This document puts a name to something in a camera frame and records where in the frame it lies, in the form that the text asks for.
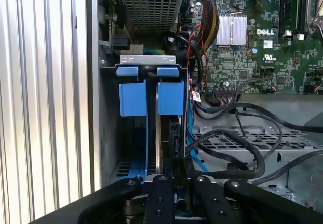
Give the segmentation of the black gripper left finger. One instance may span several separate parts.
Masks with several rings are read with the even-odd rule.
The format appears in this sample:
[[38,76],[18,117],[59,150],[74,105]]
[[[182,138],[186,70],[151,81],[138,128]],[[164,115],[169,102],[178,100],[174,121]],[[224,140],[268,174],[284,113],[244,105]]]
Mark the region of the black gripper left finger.
[[[143,187],[137,179],[123,178],[33,223],[126,223],[126,202],[142,195]],[[171,177],[154,176],[152,182],[148,183],[148,196],[144,207],[144,223],[174,222]]]

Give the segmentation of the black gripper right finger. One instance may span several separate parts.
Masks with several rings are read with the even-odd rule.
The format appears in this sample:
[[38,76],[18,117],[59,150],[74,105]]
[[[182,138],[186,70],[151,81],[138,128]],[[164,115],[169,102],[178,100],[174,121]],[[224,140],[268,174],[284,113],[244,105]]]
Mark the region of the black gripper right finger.
[[191,182],[208,223],[322,223],[321,213],[242,180]]

